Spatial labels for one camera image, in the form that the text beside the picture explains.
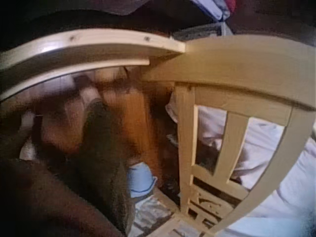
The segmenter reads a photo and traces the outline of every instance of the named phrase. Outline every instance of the white fabric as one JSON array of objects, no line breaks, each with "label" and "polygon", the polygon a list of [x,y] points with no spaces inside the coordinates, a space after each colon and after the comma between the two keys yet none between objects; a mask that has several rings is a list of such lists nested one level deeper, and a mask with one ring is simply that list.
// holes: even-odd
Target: white fabric
[{"label": "white fabric", "polygon": [[[174,95],[166,110],[177,122]],[[199,106],[198,139],[208,146],[220,149],[226,112]],[[233,172],[242,185],[251,189],[267,167],[283,132],[283,127],[261,119],[251,118],[245,143]],[[316,198],[316,143],[309,139],[288,175],[264,202],[248,217],[302,218],[315,217]]]}]

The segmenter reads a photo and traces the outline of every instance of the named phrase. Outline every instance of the brown fabric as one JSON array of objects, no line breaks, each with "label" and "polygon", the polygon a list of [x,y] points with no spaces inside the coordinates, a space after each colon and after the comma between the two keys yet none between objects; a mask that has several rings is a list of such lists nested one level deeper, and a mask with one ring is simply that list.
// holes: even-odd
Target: brown fabric
[{"label": "brown fabric", "polygon": [[86,183],[84,198],[128,235],[134,206],[127,185],[127,159],[117,126],[101,101],[87,108],[83,143],[72,161]]},{"label": "brown fabric", "polygon": [[77,194],[45,165],[18,160],[30,131],[6,136],[0,143],[3,233],[39,237],[126,236],[133,222],[134,206],[127,187],[126,159],[121,153],[124,149],[115,131],[111,114],[102,102],[91,104],[82,146],[72,159],[82,178]]}]

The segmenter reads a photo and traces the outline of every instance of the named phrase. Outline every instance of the wooden panel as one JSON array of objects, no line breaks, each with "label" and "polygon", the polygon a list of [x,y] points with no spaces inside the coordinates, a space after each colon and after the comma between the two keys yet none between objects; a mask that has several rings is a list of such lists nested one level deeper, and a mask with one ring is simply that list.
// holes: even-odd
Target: wooden panel
[{"label": "wooden panel", "polygon": [[224,218],[233,210],[233,207],[229,203],[196,185],[192,185],[190,200],[220,218]]},{"label": "wooden panel", "polygon": [[197,206],[193,205],[192,203],[189,204],[189,208],[197,213],[198,219],[203,221],[203,218],[204,218],[204,219],[207,219],[207,220],[213,222],[214,224],[218,223],[218,220],[214,216],[208,214],[207,212],[203,211],[202,209],[198,208]]},{"label": "wooden panel", "polygon": [[35,39],[3,52],[0,54],[0,70],[35,56],[48,55],[53,51],[62,53],[66,48],[79,46],[82,50],[85,50],[84,46],[93,46],[86,54],[93,51],[108,55],[163,56],[185,51],[184,43],[149,33],[115,29],[75,30]]},{"label": "wooden panel", "polygon": [[[105,58],[103,61],[93,61],[93,62],[87,62],[87,63],[79,63],[79,64],[70,64],[69,66],[60,67],[58,69],[53,70],[47,70],[41,74],[32,76],[30,78],[27,77],[27,75],[23,75],[26,77],[26,80],[17,81],[17,84],[14,84],[10,86],[6,91],[2,92],[0,95],[0,101],[3,101],[7,99],[8,97],[18,93],[19,91],[26,89],[28,87],[31,87],[35,84],[44,82],[49,79],[53,79],[56,77],[60,77],[63,75],[76,73],[76,72],[82,72],[97,68],[106,68],[106,67],[116,67],[116,66],[126,66],[126,65],[148,65],[149,59],[144,57],[108,57]],[[5,76],[1,78],[1,85],[2,90],[5,87],[6,80],[16,78],[17,75],[13,76]]]},{"label": "wooden panel", "polygon": [[216,233],[245,216],[263,202],[287,175],[295,164],[309,138],[315,121],[315,112],[293,108],[288,127],[285,128],[279,146],[268,168],[249,195],[218,225],[211,229]]},{"label": "wooden panel", "polygon": [[270,36],[197,39],[186,42],[185,54],[145,68],[143,79],[241,88],[315,109],[315,53]]},{"label": "wooden panel", "polygon": [[291,106],[254,94],[215,87],[196,87],[196,104],[265,119],[287,126]]},{"label": "wooden panel", "polygon": [[214,188],[221,190],[239,200],[243,200],[249,194],[249,191],[242,185],[232,181],[228,181],[227,183],[220,181],[213,177],[207,169],[197,164],[192,166],[192,174],[208,185],[213,186]]},{"label": "wooden panel", "polygon": [[181,212],[187,214],[190,185],[193,182],[191,167],[196,160],[198,108],[195,106],[194,88],[176,86],[175,94],[178,105]]},{"label": "wooden panel", "polygon": [[219,153],[214,178],[227,183],[238,161],[249,117],[227,112],[224,139]]}]

